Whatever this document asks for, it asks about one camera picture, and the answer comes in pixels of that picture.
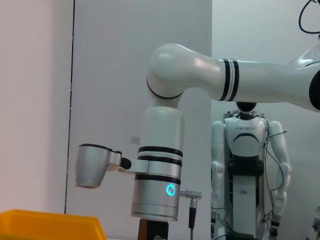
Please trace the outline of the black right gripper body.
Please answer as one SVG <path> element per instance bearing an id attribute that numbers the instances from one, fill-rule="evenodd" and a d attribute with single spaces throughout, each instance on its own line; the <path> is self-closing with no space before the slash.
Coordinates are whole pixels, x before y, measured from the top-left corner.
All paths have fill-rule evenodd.
<path id="1" fill-rule="evenodd" d="M 141 218 L 138 227 L 138 240 L 167 240 L 169 223 Z"/>

